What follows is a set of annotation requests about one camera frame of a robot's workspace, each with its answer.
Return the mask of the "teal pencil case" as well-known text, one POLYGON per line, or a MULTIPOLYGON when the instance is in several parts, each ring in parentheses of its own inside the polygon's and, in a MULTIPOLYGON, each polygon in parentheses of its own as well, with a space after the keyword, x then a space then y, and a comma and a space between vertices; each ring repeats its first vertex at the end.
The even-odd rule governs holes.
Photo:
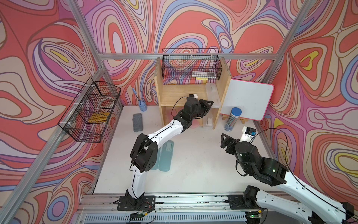
POLYGON ((156 159, 156 162, 155 162, 154 166, 152 167, 151 171, 154 171, 154 170, 158 169, 159 161, 160 161, 160 153, 161 153, 161 148, 158 149, 157 159, 156 159))
POLYGON ((158 165, 160 171, 168 172, 170 170, 173 157, 173 148, 173 141, 167 141, 162 145, 158 165))

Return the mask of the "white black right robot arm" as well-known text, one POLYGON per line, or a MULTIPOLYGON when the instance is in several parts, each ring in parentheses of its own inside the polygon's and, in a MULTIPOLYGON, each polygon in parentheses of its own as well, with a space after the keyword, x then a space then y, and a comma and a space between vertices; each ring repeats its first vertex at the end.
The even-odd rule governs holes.
POLYGON ((347 224, 354 218, 354 206, 338 202, 323 195, 311 186, 304 185, 286 166, 271 158, 262 157, 250 143, 252 135, 243 134, 245 140, 222 134, 221 148, 234 155, 236 166, 244 176, 276 187, 297 201, 274 196, 254 186, 247 186, 243 195, 229 195, 229 204, 235 209, 269 209, 296 219, 303 224, 347 224))

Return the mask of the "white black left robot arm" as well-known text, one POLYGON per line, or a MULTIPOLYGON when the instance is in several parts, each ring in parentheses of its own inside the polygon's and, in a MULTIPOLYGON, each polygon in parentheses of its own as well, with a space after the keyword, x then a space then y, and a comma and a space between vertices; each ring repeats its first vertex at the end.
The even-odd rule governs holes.
POLYGON ((193 94, 185 98, 183 109, 173 116, 166 126, 149 135, 138 135, 130 153, 132 182, 125 195, 113 202, 118 211, 154 209, 155 196, 145 196, 145 183, 148 172, 157 162, 159 148, 174 136, 186 131, 195 119, 204 118, 214 104, 211 100, 197 99, 193 94))

